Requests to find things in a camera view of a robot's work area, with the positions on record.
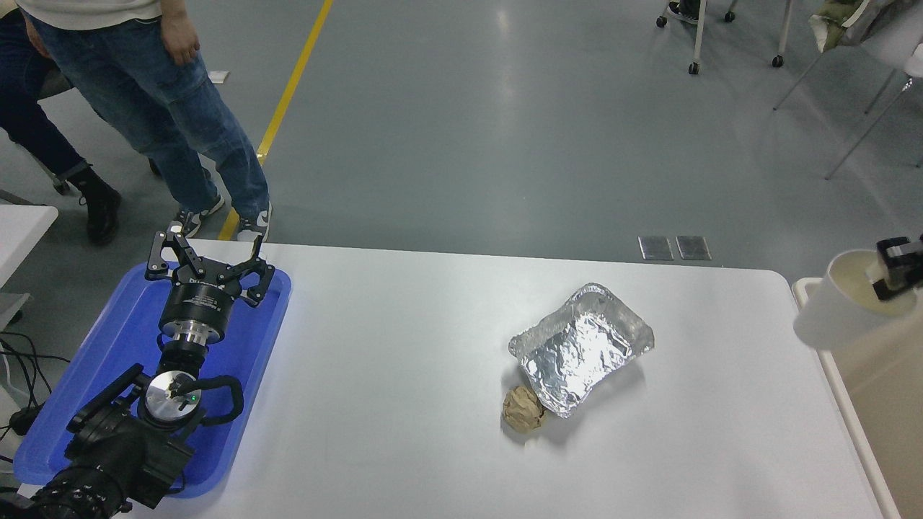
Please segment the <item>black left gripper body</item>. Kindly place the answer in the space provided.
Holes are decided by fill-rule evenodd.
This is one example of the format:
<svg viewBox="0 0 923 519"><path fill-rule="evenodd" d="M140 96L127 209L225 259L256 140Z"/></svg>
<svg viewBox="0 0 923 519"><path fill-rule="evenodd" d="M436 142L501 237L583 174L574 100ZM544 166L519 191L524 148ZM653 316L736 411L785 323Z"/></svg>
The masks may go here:
<svg viewBox="0 0 923 519"><path fill-rule="evenodd" d="M211 334L227 331L233 305L241 295L239 280L210 283L191 275L172 280L159 331L175 333L182 322L195 321L210 329Z"/></svg>

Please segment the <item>standing person's left hand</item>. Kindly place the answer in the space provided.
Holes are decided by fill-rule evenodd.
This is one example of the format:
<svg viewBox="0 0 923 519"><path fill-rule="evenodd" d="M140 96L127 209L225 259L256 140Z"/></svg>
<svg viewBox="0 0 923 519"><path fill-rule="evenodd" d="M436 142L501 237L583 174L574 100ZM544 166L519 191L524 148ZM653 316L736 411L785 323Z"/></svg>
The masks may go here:
<svg viewBox="0 0 923 519"><path fill-rule="evenodd" d="M193 63L199 52L197 30L185 11L162 14L162 42L178 66Z"/></svg>

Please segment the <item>standing person's right hand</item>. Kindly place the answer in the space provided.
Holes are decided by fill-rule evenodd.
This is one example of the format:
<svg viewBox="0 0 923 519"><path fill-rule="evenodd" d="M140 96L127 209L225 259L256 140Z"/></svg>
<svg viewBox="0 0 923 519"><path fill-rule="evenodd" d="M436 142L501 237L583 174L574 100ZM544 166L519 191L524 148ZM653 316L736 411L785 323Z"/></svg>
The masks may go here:
<svg viewBox="0 0 923 519"><path fill-rule="evenodd" d="M35 29L32 21L30 21L29 17L27 17L26 14L23 14L23 19L25 23L25 30L27 33L27 38L29 38L29 41L32 43L32 46L34 47L34 49L36 49L36 51L42 57L50 59L49 52L44 46L42 37L40 36L39 33L37 33L37 30Z"/></svg>

